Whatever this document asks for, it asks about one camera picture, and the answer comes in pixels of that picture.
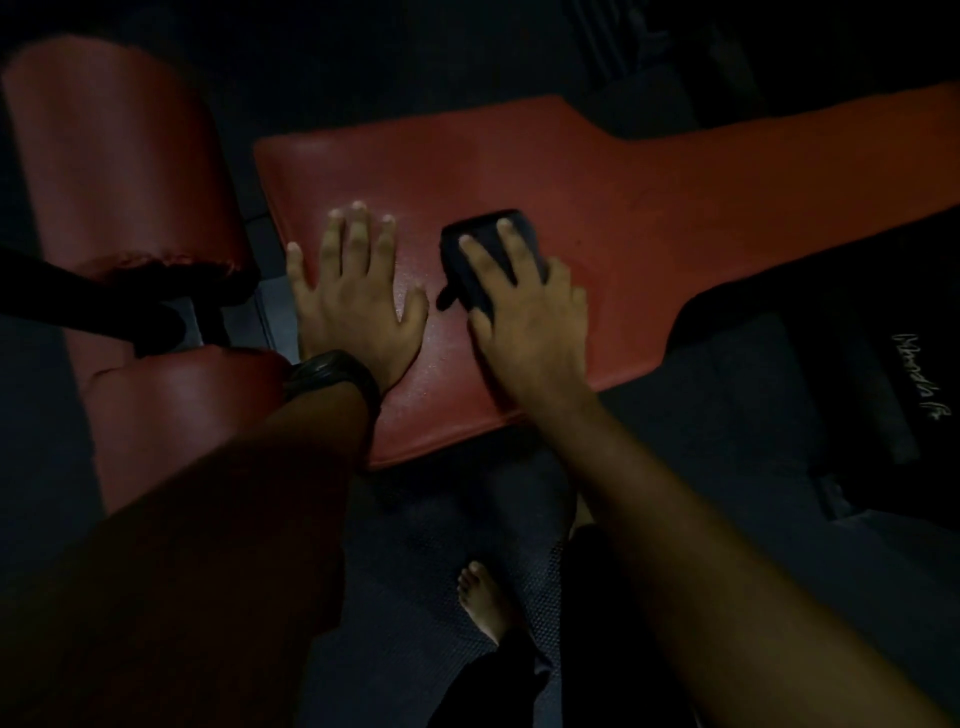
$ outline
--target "black metal frame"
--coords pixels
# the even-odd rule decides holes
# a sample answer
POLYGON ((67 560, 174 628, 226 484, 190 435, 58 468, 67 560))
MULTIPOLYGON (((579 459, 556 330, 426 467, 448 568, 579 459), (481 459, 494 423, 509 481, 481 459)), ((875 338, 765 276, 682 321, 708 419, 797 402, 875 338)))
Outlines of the black metal frame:
POLYGON ((186 333, 180 315, 43 260, 0 248, 0 313, 132 342, 140 355, 169 352, 186 333))

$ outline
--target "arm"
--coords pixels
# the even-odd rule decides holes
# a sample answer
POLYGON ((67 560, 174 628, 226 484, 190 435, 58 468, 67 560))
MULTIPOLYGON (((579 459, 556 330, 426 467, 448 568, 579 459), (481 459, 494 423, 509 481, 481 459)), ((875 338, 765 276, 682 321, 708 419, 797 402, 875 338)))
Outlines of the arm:
MULTIPOLYGON (((288 272, 304 358, 352 353, 386 391, 416 356, 422 291, 393 297, 394 223, 331 216, 321 280, 288 272)), ((4 724, 290 723, 314 637, 336 626, 347 486, 370 427, 348 383, 304 394, 99 524, 3 605, 4 724)))
POLYGON ((604 410, 585 380, 585 293, 557 260, 541 284, 523 240, 509 224, 500 234, 517 286, 481 246, 462 242, 495 310, 495 325, 471 311, 477 344, 582 478, 640 609, 708 723, 950 725, 604 410))

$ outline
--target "black strap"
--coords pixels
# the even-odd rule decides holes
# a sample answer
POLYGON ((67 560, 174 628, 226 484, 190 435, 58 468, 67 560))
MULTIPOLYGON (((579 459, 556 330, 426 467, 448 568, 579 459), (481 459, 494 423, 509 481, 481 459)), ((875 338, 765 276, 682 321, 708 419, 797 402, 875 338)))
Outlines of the black strap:
POLYGON ((380 385, 363 362, 339 349, 298 364, 283 383, 283 396, 290 401, 306 392, 316 392, 342 381, 351 382, 360 390, 372 424, 380 415, 380 385))

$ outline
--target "foot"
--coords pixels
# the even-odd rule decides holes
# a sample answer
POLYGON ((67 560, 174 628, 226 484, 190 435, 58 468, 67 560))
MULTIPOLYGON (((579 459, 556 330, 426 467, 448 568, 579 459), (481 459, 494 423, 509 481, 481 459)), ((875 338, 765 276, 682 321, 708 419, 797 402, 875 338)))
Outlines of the foot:
POLYGON ((573 525, 570 526, 570 538, 573 538, 573 534, 581 526, 592 525, 593 523, 593 514, 587 508, 587 502, 584 501, 584 497, 580 493, 577 493, 577 512, 573 516, 573 525))
POLYGON ((496 644, 500 644, 512 628, 527 626, 523 615, 503 595, 487 567, 479 561, 471 561, 469 567, 460 572, 457 595, 460 606, 473 623, 496 644))

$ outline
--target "black fabric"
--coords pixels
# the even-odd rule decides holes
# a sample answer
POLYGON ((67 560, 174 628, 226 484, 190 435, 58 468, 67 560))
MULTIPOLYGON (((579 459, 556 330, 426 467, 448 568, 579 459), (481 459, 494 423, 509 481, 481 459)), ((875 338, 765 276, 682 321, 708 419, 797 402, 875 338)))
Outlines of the black fabric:
POLYGON ((510 630, 496 652, 460 671, 427 728, 530 728, 534 702, 550 679, 549 672, 537 674, 538 657, 525 629, 510 630))
MULTIPOLYGON (((584 526, 561 561, 560 650, 566 728, 620 725, 643 715, 662 728, 694 728, 683 690, 663 660, 613 558, 607 537, 584 526)), ((530 728, 549 673, 522 629, 461 670, 428 728, 530 728)))
POLYGON ((640 716, 658 728, 696 726, 603 531, 577 529, 560 575, 564 726, 622 725, 640 716))

